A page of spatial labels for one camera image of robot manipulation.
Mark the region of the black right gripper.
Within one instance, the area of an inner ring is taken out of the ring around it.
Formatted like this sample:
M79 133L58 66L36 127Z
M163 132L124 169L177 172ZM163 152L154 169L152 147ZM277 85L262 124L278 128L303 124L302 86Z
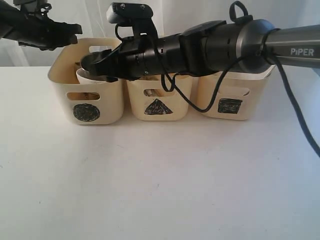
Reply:
M164 68L155 53L155 43L149 35L142 35L125 40L113 53L111 49L91 52L86 56L86 72L97 81L108 83L117 82L117 77L137 80L143 76L161 75Z

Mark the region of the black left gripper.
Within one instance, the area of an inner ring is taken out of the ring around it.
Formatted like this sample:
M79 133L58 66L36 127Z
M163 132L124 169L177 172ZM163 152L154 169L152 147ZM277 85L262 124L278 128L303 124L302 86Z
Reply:
M82 34L82 26L74 23L54 22L48 17L49 11L27 12L19 6L0 2L0 37L18 42L20 46L55 50L78 43L76 35L55 37L56 32Z

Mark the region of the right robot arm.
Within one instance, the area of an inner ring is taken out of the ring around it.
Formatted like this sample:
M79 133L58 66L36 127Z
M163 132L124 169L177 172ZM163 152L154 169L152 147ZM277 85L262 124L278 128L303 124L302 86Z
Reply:
M157 39L127 37L113 50L88 54L80 65L92 76L126 80L167 73L202 77L226 69L259 74L274 64L271 55L283 65L318 68L320 27L279 29L264 19L241 25L209 21Z

